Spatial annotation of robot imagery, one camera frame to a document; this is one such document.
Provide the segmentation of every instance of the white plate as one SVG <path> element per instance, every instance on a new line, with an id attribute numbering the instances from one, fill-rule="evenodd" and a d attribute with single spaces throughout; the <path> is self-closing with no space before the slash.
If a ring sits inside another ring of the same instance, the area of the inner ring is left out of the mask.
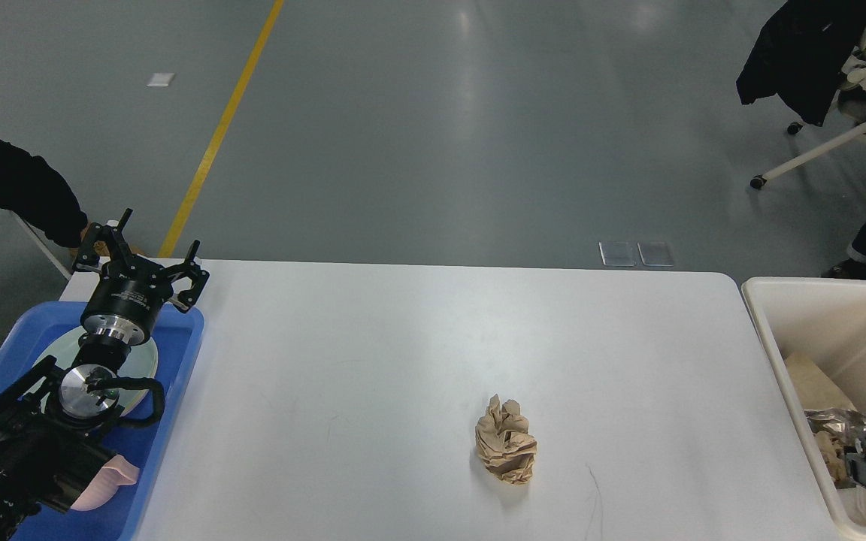
<path id="1" fill-rule="evenodd" d="M 63 370 L 68 369 L 72 366 L 76 354 L 79 353 L 79 336 L 84 334 L 86 334 L 86 329 L 80 326 L 59 336 L 55 342 L 46 347 L 35 363 L 38 364 L 46 355 L 52 355 L 56 359 L 57 367 L 61 367 Z M 152 377 L 156 375 L 156 367 L 158 366 L 159 349 L 157 349 L 154 339 L 149 338 L 148 342 L 133 347 L 118 374 L 120 377 Z M 40 384 L 34 384 L 30 391 L 38 389 Z M 141 391 L 121 390 L 120 404 L 125 408 L 123 415 L 128 415 L 142 401 L 146 393 L 148 390 L 145 389 Z M 45 400 L 42 401 L 42 408 L 45 408 Z"/>

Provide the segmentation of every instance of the gray floor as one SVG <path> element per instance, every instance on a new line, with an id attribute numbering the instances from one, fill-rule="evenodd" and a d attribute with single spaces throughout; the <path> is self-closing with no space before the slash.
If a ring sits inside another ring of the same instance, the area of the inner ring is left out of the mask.
<path id="1" fill-rule="evenodd" d="M 746 187 L 849 126 L 740 105 L 782 3 L 286 0 L 179 249 L 599 268 L 664 240 L 676 270 L 815 275 L 866 218 L 866 146 Z M 0 1 L 0 138 L 155 253 L 271 5 Z M 0 343 L 60 291 L 0 212 Z"/>

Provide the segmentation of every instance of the blue tray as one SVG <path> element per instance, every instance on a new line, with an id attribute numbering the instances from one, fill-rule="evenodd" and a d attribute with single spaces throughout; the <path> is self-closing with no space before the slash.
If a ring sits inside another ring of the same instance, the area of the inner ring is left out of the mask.
<path id="1" fill-rule="evenodd" d="M 23 314 L 0 348 L 0 393 L 32 367 L 49 343 L 79 326 L 79 316 L 85 308 L 85 302 L 44 302 Z M 199 353 L 203 323 L 202 312 L 195 308 L 189 314 L 180 314 L 172 305 L 162 308 L 152 332 L 159 349 L 156 379 L 165 387 L 162 420 L 148 428 L 114 428 L 102 440 L 103 446 L 140 468 L 138 482 L 120 487 L 109 503 L 93 511 L 69 511 L 63 515 L 44 506 L 41 513 L 28 517 L 18 527 L 13 540 L 127 541 L 133 538 Z M 129 417 L 145 417 L 151 411 L 152 398 L 147 396 Z"/>

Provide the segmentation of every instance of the crumpled paper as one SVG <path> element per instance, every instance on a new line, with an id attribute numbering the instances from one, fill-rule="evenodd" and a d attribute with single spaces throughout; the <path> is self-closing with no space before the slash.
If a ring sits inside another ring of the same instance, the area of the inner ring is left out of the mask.
<path id="1" fill-rule="evenodd" d="M 851 479 L 848 477 L 848 468 L 844 464 L 844 444 L 841 440 L 831 432 L 821 431 L 814 434 L 814 441 L 817 442 L 818 449 L 821 449 L 824 465 L 828 467 L 834 486 L 837 488 L 850 486 Z"/>
<path id="2" fill-rule="evenodd" d="M 502 482 L 525 484 L 533 477 L 537 440 L 527 434 L 529 421 L 519 414 L 519 404 L 499 396 L 490 398 L 486 414 L 477 423 L 477 456 L 488 472 Z"/>

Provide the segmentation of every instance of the shoe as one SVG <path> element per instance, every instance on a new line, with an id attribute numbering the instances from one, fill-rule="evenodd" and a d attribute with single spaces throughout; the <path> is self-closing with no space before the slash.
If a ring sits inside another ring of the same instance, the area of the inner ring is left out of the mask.
<path id="1" fill-rule="evenodd" d="M 840 278 L 840 280 L 866 280 L 866 263 L 845 259 L 821 274 L 821 278 Z"/>

